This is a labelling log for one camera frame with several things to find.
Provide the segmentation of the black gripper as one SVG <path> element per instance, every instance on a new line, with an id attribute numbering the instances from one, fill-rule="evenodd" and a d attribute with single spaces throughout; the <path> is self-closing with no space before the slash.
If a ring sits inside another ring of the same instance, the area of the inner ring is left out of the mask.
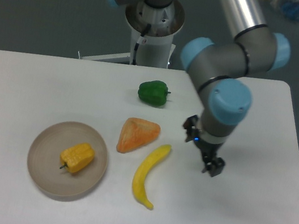
<path id="1" fill-rule="evenodd" d="M 200 150 L 204 169 L 202 173 L 208 173 L 210 176 L 221 174 L 225 167 L 225 161 L 217 156 L 217 151 L 227 140 L 227 137 L 217 137 L 209 134 L 203 129 L 203 124 L 197 115 L 190 116 L 183 124 L 186 132 L 185 142 L 193 142 Z"/>

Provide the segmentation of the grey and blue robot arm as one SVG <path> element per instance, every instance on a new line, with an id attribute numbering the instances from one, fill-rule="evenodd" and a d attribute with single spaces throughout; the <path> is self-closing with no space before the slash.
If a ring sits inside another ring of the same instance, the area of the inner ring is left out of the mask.
<path id="1" fill-rule="evenodd" d="M 108 0 L 126 6 L 131 28 L 130 64 L 166 68 L 174 35 L 185 20 L 177 0 Z M 207 37 L 188 42 L 180 59 L 204 108 L 183 124 L 195 143 L 204 172 L 219 175 L 225 162 L 217 151 L 251 106 L 251 92 L 240 78 L 287 64 L 288 39 L 268 28 L 257 0 L 219 0 L 234 42 L 220 46 Z"/>

